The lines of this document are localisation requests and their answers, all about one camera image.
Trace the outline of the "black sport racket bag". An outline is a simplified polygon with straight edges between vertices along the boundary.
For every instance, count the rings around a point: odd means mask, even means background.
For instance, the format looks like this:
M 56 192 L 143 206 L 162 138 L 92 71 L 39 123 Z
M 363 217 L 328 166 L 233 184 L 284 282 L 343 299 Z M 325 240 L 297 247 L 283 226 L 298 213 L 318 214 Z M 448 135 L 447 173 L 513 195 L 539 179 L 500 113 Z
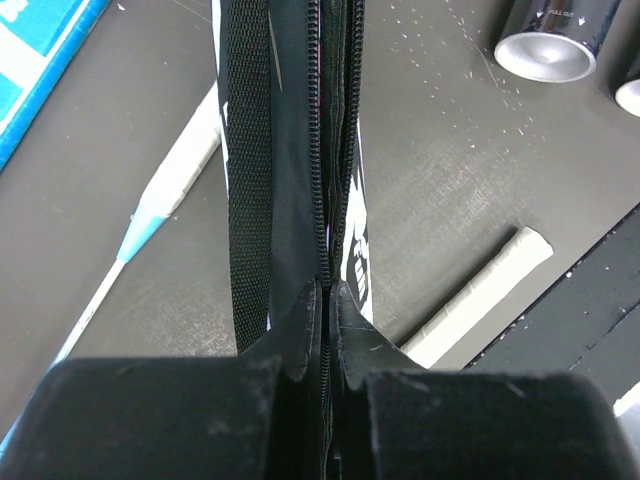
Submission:
M 361 1 L 215 1 L 236 347 L 308 281 L 373 316 L 360 135 Z

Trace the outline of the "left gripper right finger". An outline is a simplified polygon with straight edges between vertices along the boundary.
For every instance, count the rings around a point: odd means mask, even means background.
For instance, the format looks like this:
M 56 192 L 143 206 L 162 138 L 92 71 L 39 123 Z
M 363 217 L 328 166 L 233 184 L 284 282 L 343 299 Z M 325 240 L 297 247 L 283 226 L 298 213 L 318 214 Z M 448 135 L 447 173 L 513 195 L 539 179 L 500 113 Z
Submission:
M 631 442 L 598 389 L 570 374 L 424 369 L 360 313 L 329 304 L 333 479 L 635 479 Z

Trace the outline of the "blue sport racket bag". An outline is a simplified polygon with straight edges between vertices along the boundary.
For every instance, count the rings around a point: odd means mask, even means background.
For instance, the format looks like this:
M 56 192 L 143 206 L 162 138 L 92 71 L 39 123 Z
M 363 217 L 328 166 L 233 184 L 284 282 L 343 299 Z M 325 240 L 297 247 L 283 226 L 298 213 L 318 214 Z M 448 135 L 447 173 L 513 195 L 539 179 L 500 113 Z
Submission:
M 1 164 L 6 165 L 107 0 L 1 3 Z

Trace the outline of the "black shuttlecock tube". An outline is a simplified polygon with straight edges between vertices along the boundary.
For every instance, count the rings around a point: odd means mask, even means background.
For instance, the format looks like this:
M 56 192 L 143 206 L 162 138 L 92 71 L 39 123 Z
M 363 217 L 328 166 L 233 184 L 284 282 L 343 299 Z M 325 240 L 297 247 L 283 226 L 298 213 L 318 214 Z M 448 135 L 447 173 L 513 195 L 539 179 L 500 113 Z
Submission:
M 494 48 L 506 71 L 541 83 L 591 75 L 620 0 L 517 0 Z
M 633 16 L 625 43 L 619 47 L 612 93 L 617 105 L 631 116 L 639 117 L 639 2 L 632 1 Z

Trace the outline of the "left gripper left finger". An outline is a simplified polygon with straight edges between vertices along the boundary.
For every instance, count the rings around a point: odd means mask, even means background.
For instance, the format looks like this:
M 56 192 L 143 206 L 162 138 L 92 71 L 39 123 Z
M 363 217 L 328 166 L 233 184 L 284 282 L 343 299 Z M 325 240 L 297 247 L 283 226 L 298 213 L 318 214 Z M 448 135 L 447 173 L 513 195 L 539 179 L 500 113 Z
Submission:
M 38 385 L 5 479 L 316 479 L 320 288 L 236 357 L 67 360 Z

